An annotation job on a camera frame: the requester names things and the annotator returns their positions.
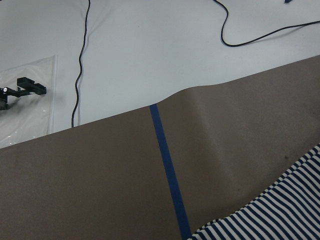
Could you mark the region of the blue white striped polo shirt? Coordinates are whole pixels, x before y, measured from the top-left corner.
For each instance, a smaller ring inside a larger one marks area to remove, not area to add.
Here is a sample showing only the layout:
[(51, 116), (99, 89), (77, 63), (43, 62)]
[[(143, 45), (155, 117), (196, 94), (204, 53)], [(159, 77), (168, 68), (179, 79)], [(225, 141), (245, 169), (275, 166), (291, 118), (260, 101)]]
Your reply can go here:
[(200, 227), (192, 240), (318, 240), (320, 146), (314, 146), (255, 199)]

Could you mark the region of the brown table cover mat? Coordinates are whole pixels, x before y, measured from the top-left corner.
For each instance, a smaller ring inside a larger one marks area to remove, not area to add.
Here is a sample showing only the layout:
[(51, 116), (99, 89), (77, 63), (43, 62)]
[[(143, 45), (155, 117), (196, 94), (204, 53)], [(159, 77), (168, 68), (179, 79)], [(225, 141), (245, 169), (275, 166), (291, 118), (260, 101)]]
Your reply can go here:
[(3, 240), (186, 240), (320, 142), (320, 58), (0, 151)]

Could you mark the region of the clear plastic sheet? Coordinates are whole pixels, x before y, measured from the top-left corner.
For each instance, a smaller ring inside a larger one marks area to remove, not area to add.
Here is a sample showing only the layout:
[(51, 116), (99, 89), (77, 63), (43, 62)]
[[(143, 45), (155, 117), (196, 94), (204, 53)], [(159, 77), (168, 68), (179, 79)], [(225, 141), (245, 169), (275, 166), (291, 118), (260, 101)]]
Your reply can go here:
[(53, 55), (0, 72), (0, 87), (17, 89), (17, 79), (27, 77), (46, 87), (43, 95), (9, 96), (8, 109), (0, 112), (0, 147), (48, 135), (52, 128), (57, 56)]

